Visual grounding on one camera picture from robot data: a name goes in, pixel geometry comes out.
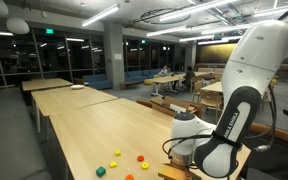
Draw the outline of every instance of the table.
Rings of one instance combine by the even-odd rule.
[[[37,91],[37,90],[65,87],[65,86],[71,86],[71,85],[72,85],[71,82],[65,81],[60,78],[38,79],[38,80],[22,82],[23,91]]]
[[[43,116],[48,117],[68,110],[117,99],[113,95],[89,87],[79,90],[64,87],[35,91],[32,92],[32,96],[36,102],[36,125],[38,133],[41,131],[40,111]]]
[[[138,86],[141,84],[141,81],[126,81],[126,82],[121,82],[120,83],[120,88],[122,89],[123,87],[131,86],[131,85],[136,85]]]
[[[222,83],[221,82],[216,82],[214,84],[205,86],[203,88],[201,88],[202,91],[213,91],[213,92],[218,92],[218,93],[222,93],[223,89],[222,89]]]
[[[205,74],[209,74],[208,72],[194,72],[195,76],[203,76]],[[159,84],[164,84],[168,82],[173,82],[173,81],[179,81],[181,79],[184,79],[185,73],[182,74],[175,74],[174,76],[166,76],[166,77],[160,77],[160,78],[154,78],[154,79],[149,79],[149,81],[152,81],[154,83],[153,89],[155,88],[155,93],[151,93],[152,96],[162,96],[161,94],[158,93],[158,85]],[[173,87],[171,86],[170,91],[178,93],[177,91],[173,90]]]
[[[107,171],[103,180],[125,179],[127,174],[133,174],[139,180],[161,179],[158,170],[162,163],[169,162],[161,146],[170,138],[172,119],[126,99],[50,116],[75,180],[100,179],[95,173],[100,166]],[[116,149],[121,150],[121,156],[114,155]],[[249,153],[245,146],[238,153],[241,166]],[[145,157],[148,170],[141,169],[141,163],[136,159],[138,155]],[[117,161],[117,167],[109,168],[111,161]],[[203,180],[212,179],[198,170],[194,172]],[[235,172],[231,179],[236,179],[237,174]]]

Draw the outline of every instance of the person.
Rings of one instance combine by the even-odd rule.
[[[192,71],[192,66],[187,66],[187,72],[184,75],[184,81],[182,81],[182,84],[186,86],[188,89],[191,88],[191,79],[192,77],[195,77],[195,73]]]
[[[167,74],[167,66],[164,65],[163,69],[158,74],[161,75],[161,76],[167,76],[168,75]]]

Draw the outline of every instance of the green cube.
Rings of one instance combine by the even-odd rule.
[[[106,169],[103,168],[102,166],[96,169],[96,174],[98,177],[104,176],[105,173],[106,173]]]

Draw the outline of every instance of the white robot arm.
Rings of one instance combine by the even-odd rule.
[[[249,28],[232,52],[222,78],[223,113],[217,126],[183,114],[175,117],[172,138],[212,134],[200,140],[172,142],[171,161],[189,166],[192,158],[205,174],[227,177],[253,122],[261,97],[288,55],[288,19],[262,21]]]

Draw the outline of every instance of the concrete pillar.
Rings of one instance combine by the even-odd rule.
[[[104,50],[107,78],[113,82],[113,88],[119,88],[119,83],[124,82],[121,24],[109,21],[104,23]]]
[[[187,66],[192,66],[194,69],[196,60],[196,42],[192,41],[186,45],[185,48],[185,67],[184,71],[186,71]]]

